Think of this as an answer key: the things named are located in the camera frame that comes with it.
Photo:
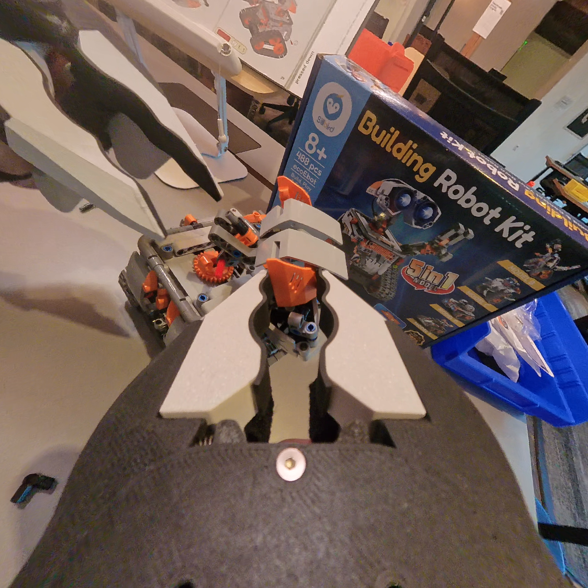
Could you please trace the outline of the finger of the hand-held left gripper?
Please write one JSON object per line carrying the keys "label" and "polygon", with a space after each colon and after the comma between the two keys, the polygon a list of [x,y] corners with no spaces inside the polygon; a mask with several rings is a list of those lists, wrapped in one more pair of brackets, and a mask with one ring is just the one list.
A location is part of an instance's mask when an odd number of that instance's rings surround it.
{"label": "finger of the hand-held left gripper", "polygon": [[98,140],[65,116],[49,96],[41,69],[1,40],[1,107],[13,151],[126,226],[165,236],[142,188],[105,156]]}
{"label": "finger of the hand-held left gripper", "polygon": [[150,177],[169,159],[217,202],[223,192],[175,110],[124,43],[81,29],[78,48],[91,64],[88,83],[107,113],[107,133],[122,168],[137,179]]}

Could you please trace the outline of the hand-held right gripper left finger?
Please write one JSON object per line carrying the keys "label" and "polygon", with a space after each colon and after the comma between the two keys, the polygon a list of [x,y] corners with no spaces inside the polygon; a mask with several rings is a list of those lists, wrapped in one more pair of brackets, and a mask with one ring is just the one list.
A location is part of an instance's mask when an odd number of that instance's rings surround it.
{"label": "hand-held right gripper left finger", "polygon": [[258,273],[210,311],[187,351],[160,414],[199,417],[208,422],[250,421],[256,406],[252,384],[261,368],[262,350],[249,319],[262,302]]}

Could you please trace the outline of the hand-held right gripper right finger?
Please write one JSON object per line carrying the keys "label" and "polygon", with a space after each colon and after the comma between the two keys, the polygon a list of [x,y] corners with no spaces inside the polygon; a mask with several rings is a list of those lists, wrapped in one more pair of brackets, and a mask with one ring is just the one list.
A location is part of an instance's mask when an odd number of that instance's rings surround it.
{"label": "hand-held right gripper right finger", "polygon": [[328,412],[338,422],[421,419],[426,409],[384,317],[330,273],[323,301],[335,319],[322,349]]}

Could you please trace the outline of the grey orange tracked toy robot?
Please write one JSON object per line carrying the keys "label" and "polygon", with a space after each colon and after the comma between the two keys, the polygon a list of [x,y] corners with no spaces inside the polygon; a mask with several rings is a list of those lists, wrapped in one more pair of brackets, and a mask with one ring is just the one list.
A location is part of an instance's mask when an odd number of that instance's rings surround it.
{"label": "grey orange tracked toy robot", "polygon": [[119,285],[166,345],[251,278],[265,217],[220,209],[212,220],[187,215],[163,239],[140,237]]}

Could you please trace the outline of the grey orange toy robot arm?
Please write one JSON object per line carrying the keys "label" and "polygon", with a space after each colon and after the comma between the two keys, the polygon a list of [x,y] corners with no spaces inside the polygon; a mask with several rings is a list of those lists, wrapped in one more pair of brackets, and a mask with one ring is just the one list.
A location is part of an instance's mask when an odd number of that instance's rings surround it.
{"label": "grey orange toy robot arm", "polygon": [[316,269],[304,262],[270,258],[263,264],[269,325],[264,342],[271,360],[286,354],[307,361],[320,349],[321,304]]}
{"label": "grey orange toy robot arm", "polygon": [[311,197],[305,189],[283,175],[277,177],[277,196],[279,197],[281,208],[284,207],[285,202],[288,200],[294,200],[312,206]]}

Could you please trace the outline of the clear plastic bag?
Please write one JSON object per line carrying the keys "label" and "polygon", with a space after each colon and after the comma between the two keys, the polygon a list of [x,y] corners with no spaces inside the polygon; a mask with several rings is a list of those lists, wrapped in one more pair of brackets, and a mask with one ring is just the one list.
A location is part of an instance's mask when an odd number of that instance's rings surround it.
{"label": "clear plastic bag", "polygon": [[488,322],[490,333],[477,343],[478,352],[494,359],[498,368],[513,382],[518,382],[523,365],[541,377],[554,373],[536,345],[540,341],[537,301],[506,312]]}

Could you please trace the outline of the blue robot kit box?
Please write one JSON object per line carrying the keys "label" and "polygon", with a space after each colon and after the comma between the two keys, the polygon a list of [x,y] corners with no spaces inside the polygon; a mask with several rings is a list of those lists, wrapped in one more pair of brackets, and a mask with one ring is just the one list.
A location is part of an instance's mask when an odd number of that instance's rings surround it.
{"label": "blue robot kit box", "polygon": [[587,226],[345,56],[280,168],[342,230],[347,285],[422,346],[587,276]]}

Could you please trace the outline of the blue plastic bin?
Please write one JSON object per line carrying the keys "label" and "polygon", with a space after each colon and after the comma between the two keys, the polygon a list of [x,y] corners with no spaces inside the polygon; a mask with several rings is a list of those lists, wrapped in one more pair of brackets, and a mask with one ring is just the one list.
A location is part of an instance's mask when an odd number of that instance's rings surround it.
{"label": "blue plastic bin", "polygon": [[557,427],[587,421],[587,345],[556,292],[537,301],[537,343],[554,376],[526,364],[518,382],[481,363],[475,345],[490,333],[489,323],[471,327],[431,346],[437,364],[466,382],[469,392],[507,411],[518,410]]}

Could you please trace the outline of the black angled connector pin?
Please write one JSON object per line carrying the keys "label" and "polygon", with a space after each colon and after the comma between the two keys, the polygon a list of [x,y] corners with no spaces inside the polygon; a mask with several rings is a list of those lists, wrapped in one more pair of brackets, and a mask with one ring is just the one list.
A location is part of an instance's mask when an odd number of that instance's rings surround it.
{"label": "black angled connector pin", "polygon": [[24,508],[36,493],[52,491],[56,485],[57,480],[54,477],[40,473],[28,474],[20,483],[10,502]]}

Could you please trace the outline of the orange plastic crate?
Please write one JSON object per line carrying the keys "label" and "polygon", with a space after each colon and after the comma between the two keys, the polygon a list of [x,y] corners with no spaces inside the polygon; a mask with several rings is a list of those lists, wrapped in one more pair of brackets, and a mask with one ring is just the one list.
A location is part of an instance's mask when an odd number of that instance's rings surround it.
{"label": "orange plastic crate", "polygon": [[402,44],[389,45],[366,29],[360,33],[348,57],[396,93],[401,92],[415,67]]}

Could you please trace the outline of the black sofa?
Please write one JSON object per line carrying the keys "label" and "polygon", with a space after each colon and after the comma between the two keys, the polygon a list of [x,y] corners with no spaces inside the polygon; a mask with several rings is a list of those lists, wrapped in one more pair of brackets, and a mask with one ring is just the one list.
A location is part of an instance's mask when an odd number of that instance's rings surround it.
{"label": "black sofa", "polygon": [[403,97],[485,155],[541,105],[446,43],[430,48]]}

